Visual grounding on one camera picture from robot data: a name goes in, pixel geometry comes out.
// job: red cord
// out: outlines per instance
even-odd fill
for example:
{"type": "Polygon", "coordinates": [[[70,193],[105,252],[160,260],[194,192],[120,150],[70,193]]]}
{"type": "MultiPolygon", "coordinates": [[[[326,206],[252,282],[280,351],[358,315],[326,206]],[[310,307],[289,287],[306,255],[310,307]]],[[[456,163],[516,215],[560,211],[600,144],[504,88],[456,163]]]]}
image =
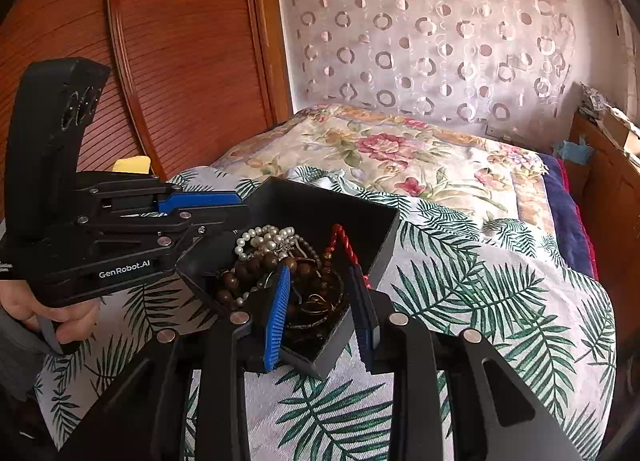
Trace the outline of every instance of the red cord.
{"type": "MultiPolygon", "coordinates": [[[[329,256],[333,255],[335,251],[335,245],[338,242],[338,236],[340,236],[340,240],[342,241],[342,246],[344,247],[344,251],[346,251],[347,253],[347,257],[351,261],[351,264],[353,265],[358,264],[358,257],[353,251],[353,248],[351,248],[349,238],[347,237],[347,234],[344,232],[344,228],[342,228],[342,225],[338,225],[338,223],[334,225],[334,228],[331,234],[331,240],[329,241],[329,246],[327,246],[324,249],[324,254],[329,256]]],[[[324,266],[330,267],[331,261],[325,258],[324,266]]],[[[371,285],[369,284],[369,278],[366,275],[363,275],[362,278],[364,279],[364,284],[367,286],[367,288],[371,289],[371,285]]]]}

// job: cardboard box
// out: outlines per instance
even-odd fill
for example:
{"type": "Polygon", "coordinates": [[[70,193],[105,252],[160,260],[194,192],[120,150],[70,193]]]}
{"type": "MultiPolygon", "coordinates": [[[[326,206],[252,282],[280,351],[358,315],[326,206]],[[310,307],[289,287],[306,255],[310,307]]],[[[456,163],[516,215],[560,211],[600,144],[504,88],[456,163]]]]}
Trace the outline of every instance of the cardboard box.
{"type": "MultiPolygon", "coordinates": [[[[244,202],[249,206],[250,219],[241,233],[258,225],[278,228],[293,226],[296,233],[322,254],[335,223],[343,226],[362,270],[376,288],[391,260],[399,226],[398,210],[346,194],[294,181],[268,178],[244,202]]],[[[177,263],[177,272],[193,293],[221,317],[229,311],[210,294],[210,281],[204,273],[231,267],[238,238],[233,232],[206,237],[197,242],[177,263]]],[[[349,262],[338,245],[332,268],[344,283],[348,282],[349,262]]],[[[328,339],[313,358],[306,358],[282,347],[280,358],[303,373],[326,379],[353,334],[351,311],[346,311],[334,326],[328,339]]]]}
{"type": "Polygon", "coordinates": [[[640,154],[640,130],[617,109],[607,108],[602,123],[615,142],[626,152],[640,154]]]}

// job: metal screw head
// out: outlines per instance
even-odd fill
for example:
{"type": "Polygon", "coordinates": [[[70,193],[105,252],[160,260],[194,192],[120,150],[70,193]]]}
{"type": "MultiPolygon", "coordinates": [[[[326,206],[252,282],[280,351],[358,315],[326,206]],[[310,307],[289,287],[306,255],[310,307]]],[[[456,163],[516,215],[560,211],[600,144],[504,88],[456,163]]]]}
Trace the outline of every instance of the metal screw head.
{"type": "Polygon", "coordinates": [[[173,342],[175,340],[175,331],[170,327],[165,327],[161,329],[156,334],[156,340],[158,340],[161,344],[168,344],[169,342],[173,342]]]}
{"type": "Polygon", "coordinates": [[[236,324],[236,326],[246,324],[249,322],[249,314],[246,311],[234,311],[229,316],[229,320],[231,321],[231,324],[236,324]]]}
{"type": "Polygon", "coordinates": [[[389,315],[389,322],[395,326],[406,326],[409,324],[409,317],[404,313],[392,313],[389,315]]]}
{"type": "Polygon", "coordinates": [[[467,342],[471,342],[472,344],[479,344],[482,340],[482,333],[477,329],[465,329],[462,336],[467,342]]]}

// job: yellow object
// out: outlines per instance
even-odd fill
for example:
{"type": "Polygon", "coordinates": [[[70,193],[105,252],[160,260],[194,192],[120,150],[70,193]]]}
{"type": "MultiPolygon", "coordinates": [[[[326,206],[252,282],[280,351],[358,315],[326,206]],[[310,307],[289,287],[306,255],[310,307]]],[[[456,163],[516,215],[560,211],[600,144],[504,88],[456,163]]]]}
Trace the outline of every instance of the yellow object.
{"type": "Polygon", "coordinates": [[[134,172],[136,174],[148,174],[151,167],[151,158],[148,156],[133,156],[122,158],[113,164],[112,172],[134,172]]]}

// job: bed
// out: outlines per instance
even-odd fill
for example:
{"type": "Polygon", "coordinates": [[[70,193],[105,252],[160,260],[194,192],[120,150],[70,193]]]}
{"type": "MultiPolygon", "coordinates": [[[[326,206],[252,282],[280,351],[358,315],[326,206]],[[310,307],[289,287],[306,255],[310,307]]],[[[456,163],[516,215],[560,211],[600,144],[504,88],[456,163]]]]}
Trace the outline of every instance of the bed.
{"type": "MultiPolygon", "coordinates": [[[[245,197],[274,175],[398,208],[402,223],[379,289],[431,329],[481,329],[583,457],[594,458],[613,390],[614,321],[555,158],[413,118],[323,104],[172,181],[245,197]]],[[[212,314],[177,279],[106,297],[94,335],[75,355],[47,359],[38,377],[56,444],[155,331],[210,325],[212,314]]],[[[391,378],[364,371],[353,337],[327,381],[286,365],[247,375],[252,459],[386,459],[391,378]]],[[[186,459],[193,459],[198,381],[196,372],[186,459]]],[[[440,383],[452,459],[442,376],[440,383]]]]}

